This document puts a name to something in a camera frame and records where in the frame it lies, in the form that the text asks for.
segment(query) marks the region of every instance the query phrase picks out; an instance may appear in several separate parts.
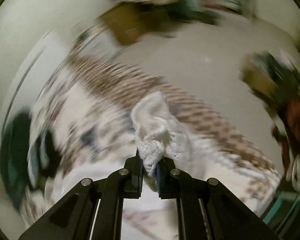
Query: bed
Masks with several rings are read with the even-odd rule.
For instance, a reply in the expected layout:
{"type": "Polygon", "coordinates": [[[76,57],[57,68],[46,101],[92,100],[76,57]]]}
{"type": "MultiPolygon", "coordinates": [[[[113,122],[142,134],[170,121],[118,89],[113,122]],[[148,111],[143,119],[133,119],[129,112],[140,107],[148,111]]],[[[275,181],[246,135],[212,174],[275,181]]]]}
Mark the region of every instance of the bed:
{"type": "MultiPolygon", "coordinates": [[[[136,152],[131,110],[146,95],[160,91],[171,114],[212,145],[199,179],[215,177],[261,215],[280,182],[274,164],[220,113],[201,100],[172,87],[163,77],[136,67],[101,62],[74,49],[53,73],[31,108],[30,148],[49,129],[62,159],[44,192],[30,191],[20,213],[31,226],[81,179],[107,177],[136,152]]],[[[173,200],[158,198],[144,183],[140,200],[125,200],[122,239],[177,239],[173,200]]]]}

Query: silver screw head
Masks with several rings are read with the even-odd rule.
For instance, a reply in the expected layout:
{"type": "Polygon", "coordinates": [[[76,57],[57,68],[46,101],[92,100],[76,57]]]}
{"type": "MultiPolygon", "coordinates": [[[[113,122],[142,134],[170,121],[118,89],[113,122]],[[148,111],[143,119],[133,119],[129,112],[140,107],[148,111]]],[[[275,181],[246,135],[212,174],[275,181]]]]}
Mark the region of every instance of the silver screw head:
{"type": "Polygon", "coordinates": [[[88,186],[91,183],[91,179],[85,178],[83,180],[81,180],[81,185],[83,186],[88,186]]]}
{"type": "Polygon", "coordinates": [[[180,170],[179,170],[179,169],[172,169],[172,170],[170,171],[170,173],[171,173],[172,175],[179,175],[179,174],[180,174],[180,170]]]}
{"type": "Polygon", "coordinates": [[[208,183],[210,185],[215,186],[215,185],[218,185],[219,181],[217,179],[215,179],[215,178],[211,178],[211,179],[208,180],[208,183]]]}
{"type": "Polygon", "coordinates": [[[120,170],[119,170],[119,173],[120,173],[121,175],[127,175],[127,174],[129,173],[129,170],[127,170],[127,169],[120,169],[120,170]]]}

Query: floor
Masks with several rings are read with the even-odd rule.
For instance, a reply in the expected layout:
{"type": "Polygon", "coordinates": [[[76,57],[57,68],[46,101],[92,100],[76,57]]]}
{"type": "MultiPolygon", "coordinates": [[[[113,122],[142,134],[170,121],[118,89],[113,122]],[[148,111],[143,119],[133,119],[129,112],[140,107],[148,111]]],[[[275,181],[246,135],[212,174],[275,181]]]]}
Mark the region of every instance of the floor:
{"type": "Polygon", "coordinates": [[[251,24],[224,19],[220,24],[184,24],[171,39],[146,35],[115,61],[164,76],[174,86],[212,104],[283,173],[281,149],[270,135],[272,121],[262,102],[240,81],[240,67],[251,52],[268,50],[279,56],[283,50],[295,60],[300,55],[289,35],[261,20],[251,24]]]}

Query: brown box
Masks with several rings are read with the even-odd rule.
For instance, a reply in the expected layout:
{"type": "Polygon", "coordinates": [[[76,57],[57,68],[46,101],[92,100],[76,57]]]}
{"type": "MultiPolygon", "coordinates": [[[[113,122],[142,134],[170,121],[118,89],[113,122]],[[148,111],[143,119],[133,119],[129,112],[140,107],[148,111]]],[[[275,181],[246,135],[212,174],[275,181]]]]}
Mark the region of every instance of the brown box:
{"type": "Polygon", "coordinates": [[[136,43],[146,33],[133,4],[121,3],[99,17],[122,45],[136,43]]]}
{"type": "Polygon", "coordinates": [[[271,92],[277,87],[277,84],[272,81],[272,79],[256,68],[252,63],[252,55],[247,55],[243,62],[243,67],[241,69],[242,76],[241,79],[245,82],[252,90],[258,91],[270,98],[271,92]]]}
{"type": "Polygon", "coordinates": [[[160,30],[160,19],[158,19],[155,12],[140,12],[139,18],[143,22],[147,32],[155,32],[160,30]]]}

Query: white wall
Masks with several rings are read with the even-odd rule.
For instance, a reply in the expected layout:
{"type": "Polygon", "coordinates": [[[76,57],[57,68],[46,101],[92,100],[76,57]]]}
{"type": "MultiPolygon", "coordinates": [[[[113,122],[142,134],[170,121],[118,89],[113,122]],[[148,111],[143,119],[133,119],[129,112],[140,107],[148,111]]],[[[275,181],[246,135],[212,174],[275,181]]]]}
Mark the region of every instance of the white wall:
{"type": "Polygon", "coordinates": [[[21,63],[49,29],[71,45],[74,25],[90,26],[112,6],[110,0],[5,0],[0,7],[0,109],[21,63]]]}
{"type": "Polygon", "coordinates": [[[0,111],[0,142],[5,125],[20,110],[30,109],[70,50],[71,46],[67,46],[53,31],[48,31],[34,45],[14,76],[3,100],[0,111]]]}
{"type": "Polygon", "coordinates": [[[293,39],[300,31],[300,9],[293,0],[256,0],[256,15],[286,31],[293,39]]]}

